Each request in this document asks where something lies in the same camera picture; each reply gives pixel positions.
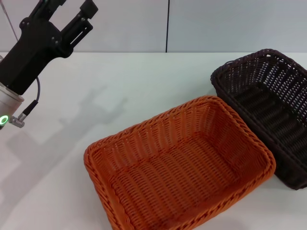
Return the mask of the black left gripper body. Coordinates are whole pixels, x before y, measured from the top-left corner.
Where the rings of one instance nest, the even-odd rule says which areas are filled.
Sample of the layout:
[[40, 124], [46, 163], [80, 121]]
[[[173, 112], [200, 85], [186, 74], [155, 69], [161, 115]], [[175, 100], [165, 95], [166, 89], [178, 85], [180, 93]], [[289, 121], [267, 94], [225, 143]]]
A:
[[20, 39], [0, 63], [0, 82], [18, 95], [25, 93], [50, 61], [72, 54], [53, 23], [25, 18], [21, 26]]

